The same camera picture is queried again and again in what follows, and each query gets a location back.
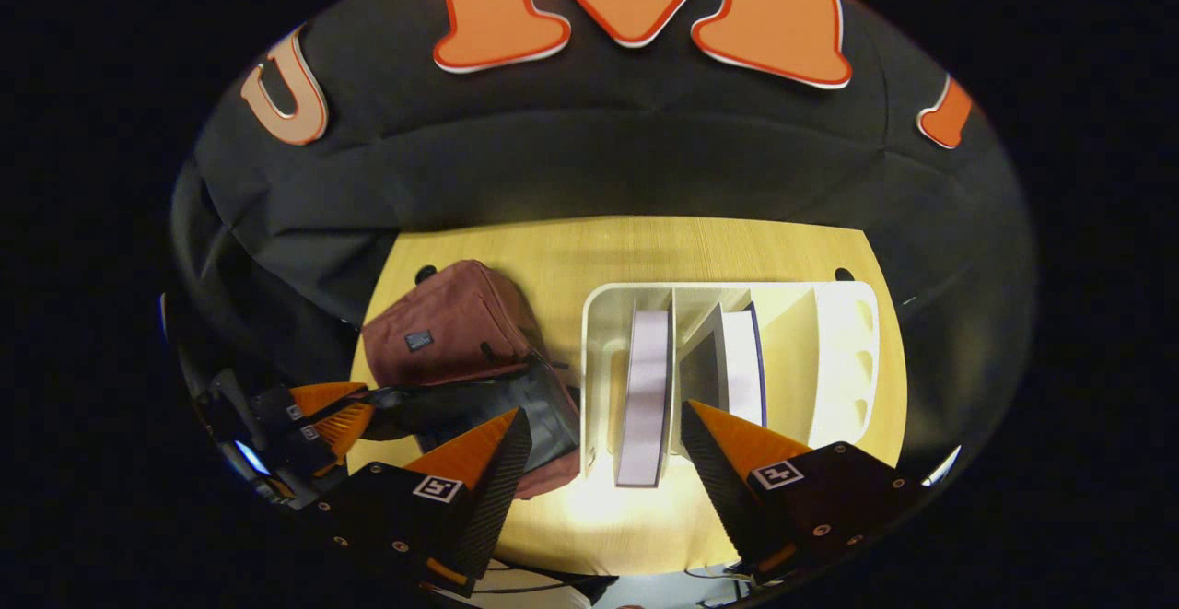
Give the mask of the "white bookshelf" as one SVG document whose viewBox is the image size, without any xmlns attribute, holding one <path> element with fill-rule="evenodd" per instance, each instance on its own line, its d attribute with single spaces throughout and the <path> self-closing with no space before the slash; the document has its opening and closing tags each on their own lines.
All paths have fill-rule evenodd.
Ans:
<svg viewBox="0 0 1179 609">
<path fill-rule="evenodd" d="M 672 310 L 673 352 L 665 457 L 683 457 L 677 352 L 714 304 L 755 310 L 764 362 L 766 428 L 825 446 L 863 441 L 880 386 L 880 299 L 867 282 L 606 283 L 584 303 L 581 477 L 597 462 L 615 475 L 635 310 Z"/>
</svg>

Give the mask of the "black backdrop cloth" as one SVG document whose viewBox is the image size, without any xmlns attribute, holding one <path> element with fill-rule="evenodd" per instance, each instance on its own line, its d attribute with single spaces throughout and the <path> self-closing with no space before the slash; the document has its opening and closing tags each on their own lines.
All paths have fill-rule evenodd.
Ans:
<svg viewBox="0 0 1179 609">
<path fill-rule="evenodd" d="M 957 77 L 859 0 L 340 0 L 182 163 L 178 291 L 231 356 L 340 377 L 411 232 L 700 216 L 867 234 L 900 459 L 980 454 L 1029 355 L 1026 196 Z"/>
</svg>

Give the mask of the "blue cover book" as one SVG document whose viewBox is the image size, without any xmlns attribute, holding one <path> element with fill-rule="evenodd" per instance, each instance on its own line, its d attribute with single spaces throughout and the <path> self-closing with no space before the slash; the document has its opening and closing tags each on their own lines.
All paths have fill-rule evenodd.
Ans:
<svg viewBox="0 0 1179 609">
<path fill-rule="evenodd" d="M 755 310 L 714 304 L 677 352 L 684 401 L 722 409 L 765 426 L 764 362 Z"/>
</svg>

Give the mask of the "maroon schoolbag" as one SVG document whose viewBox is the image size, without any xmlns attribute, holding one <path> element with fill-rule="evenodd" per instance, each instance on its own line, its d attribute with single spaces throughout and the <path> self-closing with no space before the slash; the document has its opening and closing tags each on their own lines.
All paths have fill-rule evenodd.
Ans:
<svg viewBox="0 0 1179 609">
<path fill-rule="evenodd" d="M 577 479 L 581 455 L 577 403 L 522 290 L 506 274 L 462 260 L 422 276 L 404 297 L 362 327 L 368 369 L 378 388 L 452 393 L 417 437 L 428 452 L 507 409 L 531 423 L 531 457 L 518 499 Z"/>
</svg>

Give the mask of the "grey cover book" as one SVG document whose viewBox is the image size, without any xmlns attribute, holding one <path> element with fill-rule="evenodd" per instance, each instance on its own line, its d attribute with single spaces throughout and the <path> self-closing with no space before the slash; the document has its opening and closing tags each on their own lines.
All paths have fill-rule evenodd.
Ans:
<svg viewBox="0 0 1179 609">
<path fill-rule="evenodd" d="M 633 311 L 615 486 L 654 488 L 665 457 L 673 343 L 672 310 Z"/>
</svg>

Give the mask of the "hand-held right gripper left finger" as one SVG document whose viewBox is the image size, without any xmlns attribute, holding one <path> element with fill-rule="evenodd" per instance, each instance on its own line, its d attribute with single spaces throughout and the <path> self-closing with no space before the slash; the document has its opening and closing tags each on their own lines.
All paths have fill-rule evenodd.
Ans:
<svg viewBox="0 0 1179 609">
<path fill-rule="evenodd" d="M 309 532 L 400 598 L 468 598 L 487 570 L 531 457 L 521 408 L 407 466 L 370 463 L 309 507 Z"/>
</svg>

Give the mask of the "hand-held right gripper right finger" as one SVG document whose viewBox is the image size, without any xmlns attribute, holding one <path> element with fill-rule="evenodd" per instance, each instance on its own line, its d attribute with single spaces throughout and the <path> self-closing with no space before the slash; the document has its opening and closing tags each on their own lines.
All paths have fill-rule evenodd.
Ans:
<svg viewBox="0 0 1179 609">
<path fill-rule="evenodd" d="M 921 479 L 850 442 L 806 446 L 710 404 L 681 404 L 681 445 L 755 584 L 850 558 L 926 504 Z"/>
</svg>

